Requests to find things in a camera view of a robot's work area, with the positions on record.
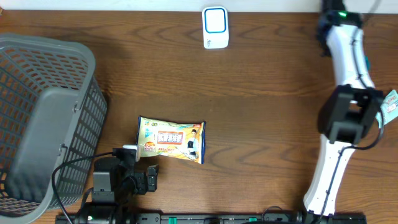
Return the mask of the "wet wipes pack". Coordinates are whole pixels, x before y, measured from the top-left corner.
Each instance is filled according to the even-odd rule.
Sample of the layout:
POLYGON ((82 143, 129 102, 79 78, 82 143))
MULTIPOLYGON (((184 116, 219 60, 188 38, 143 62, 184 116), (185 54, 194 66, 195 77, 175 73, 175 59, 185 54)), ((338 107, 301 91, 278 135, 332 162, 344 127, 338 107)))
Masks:
POLYGON ((142 157, 166 156, 203 164, 205 128, 206 122, 173 123, 140 116, 137 145, 142 157))

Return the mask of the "mint green wipes packet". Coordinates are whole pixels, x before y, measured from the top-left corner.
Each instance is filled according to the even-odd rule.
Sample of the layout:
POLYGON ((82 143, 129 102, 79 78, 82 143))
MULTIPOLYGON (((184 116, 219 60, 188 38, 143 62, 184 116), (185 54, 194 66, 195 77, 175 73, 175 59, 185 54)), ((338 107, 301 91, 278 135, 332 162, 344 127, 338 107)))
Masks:
POLYGON ((378 113, 376 115, 376 119, 379 124, 379 128, 382 126, 381 121, 384 122, 384 125, 391 122, 395 118, 397 118, 397 92, 392 90, 384 99, 381 105, 382 113, 378 113))

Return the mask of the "teal mouthwash bottle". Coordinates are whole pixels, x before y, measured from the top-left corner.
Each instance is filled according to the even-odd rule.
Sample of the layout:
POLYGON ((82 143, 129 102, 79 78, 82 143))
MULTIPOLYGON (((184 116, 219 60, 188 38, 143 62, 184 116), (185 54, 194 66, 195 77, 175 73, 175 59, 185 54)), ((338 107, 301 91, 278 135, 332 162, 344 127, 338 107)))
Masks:
POLYGON ((371 69, 371 64, 370 64, 369 58, 367 56, 365 56, 365 61, 366 61, 367 70, 369 71, 371 69))

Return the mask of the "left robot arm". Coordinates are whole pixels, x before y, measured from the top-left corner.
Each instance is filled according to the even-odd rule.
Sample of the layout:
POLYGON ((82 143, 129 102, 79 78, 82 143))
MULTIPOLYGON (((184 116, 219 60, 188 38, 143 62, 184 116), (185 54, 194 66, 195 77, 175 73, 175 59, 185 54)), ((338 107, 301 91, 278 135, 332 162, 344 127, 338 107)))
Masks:
POLYGON ((83 196, 73 223, 137 223, 137 215, 126 204, 135 195, 157 190, 159 165, 146 171, 134 169, 136 160, 128 157, 105 157, 94 163, 94 186, 83 196))

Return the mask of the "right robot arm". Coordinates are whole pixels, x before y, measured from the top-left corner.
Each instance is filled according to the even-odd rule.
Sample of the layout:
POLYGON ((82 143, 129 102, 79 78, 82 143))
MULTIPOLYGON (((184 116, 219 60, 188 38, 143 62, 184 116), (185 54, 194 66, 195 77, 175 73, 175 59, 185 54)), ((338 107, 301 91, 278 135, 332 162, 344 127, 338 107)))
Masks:
POLYGON ((359 145, 376 115, 382 113, 384 100, 383 92, 371 80, 363 48, 363 27, 378 5, 379 1, 375 1, 363 16, 347 10, 343 0, 321 2, 317 39, 324 54, 333 61, 336 87, 318 114, 320 153, 303 198, 302 223, 355 222, 355 218, 337 216, 335 203, 350 157, 355 151, 376 146, 384 134, 380 127, 370 145, 359 145))

